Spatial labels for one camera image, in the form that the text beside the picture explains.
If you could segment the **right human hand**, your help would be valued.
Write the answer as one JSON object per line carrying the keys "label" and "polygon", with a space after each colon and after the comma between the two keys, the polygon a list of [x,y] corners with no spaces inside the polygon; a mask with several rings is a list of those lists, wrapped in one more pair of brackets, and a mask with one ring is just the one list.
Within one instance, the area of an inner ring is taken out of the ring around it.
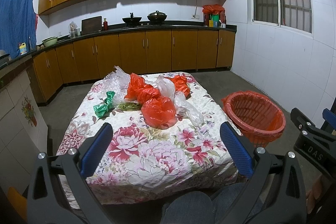
{"label": "right human hand", "polygon": [[320,175],[317,178],[311,190],[306,193],[306,208],[308,214],[313,211],[317,201],[319,201],[323,197],[323,195],[329,189],[330,185],[331,182],[324,175]]}

